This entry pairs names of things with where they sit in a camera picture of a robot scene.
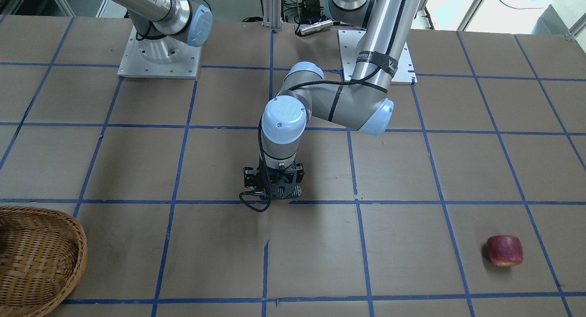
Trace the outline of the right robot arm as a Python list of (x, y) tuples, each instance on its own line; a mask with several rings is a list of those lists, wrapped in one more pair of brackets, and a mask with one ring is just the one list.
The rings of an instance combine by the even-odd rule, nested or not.
[(130, 48), (151, 64), (197, 67), (211, 34), (213, 13), (192, 0), (110, 0), (126, 8), (135, 37)]

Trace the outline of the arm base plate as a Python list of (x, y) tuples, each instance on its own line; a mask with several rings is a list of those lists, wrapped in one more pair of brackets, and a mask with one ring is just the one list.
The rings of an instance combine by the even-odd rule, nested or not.
[(132, 79), (197, 79), (201, 47), (164, 37), (137, 40), (136, 28), (120, 61), (118, 75)]
[(357, 58), (361, 56), (365, 58), (366, 62), (370, 62), (373, 65), (380, 65), (384, 70), (389, 70), (393, 66), (394, 77), (391, 80), (391, 84), (393, 85), (416, 84), (418, 82), (410, 48), (406, 43), (402, 48), (399, 59), (389, 61), (387, 60), (388, 57), (383, 57), (381, 52), (361, 52), (358, 50), (358, 43), (365, 36), (365, 33), (365, 31), (338, 31), (342, 73), (345, 81), (353, 79)]

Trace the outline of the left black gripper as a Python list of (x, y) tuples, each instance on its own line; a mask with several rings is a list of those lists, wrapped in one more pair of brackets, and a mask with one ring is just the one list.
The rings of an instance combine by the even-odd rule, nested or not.
[(264, 165), (261, 161), (257, 168), (244, 167), (244, 187), (259, 188), (259, 180), (265, 184), (288, 183), (288, 198), (298, 198), (302, 194), (300, 183), (304, 178), (305, 171), (302, 163), (292, 163), (287, 168), (273, 169)]

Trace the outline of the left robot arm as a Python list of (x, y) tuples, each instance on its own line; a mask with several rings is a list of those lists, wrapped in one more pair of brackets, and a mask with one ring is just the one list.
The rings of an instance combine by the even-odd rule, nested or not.
[(258, 122), (258, 167), (245, 167), (241, 199), (256, 196), (272, 202), (301, 195), (304, 168), (295, 157), (312, 117), (369, 135), (386, 130), (394, 108), (387, 90), (422, 1), (324, 1), (329, 19), (365, 30), (351, 48), (350, 80), (327, 80), (324, 71), (309, 61), (291, 67)]

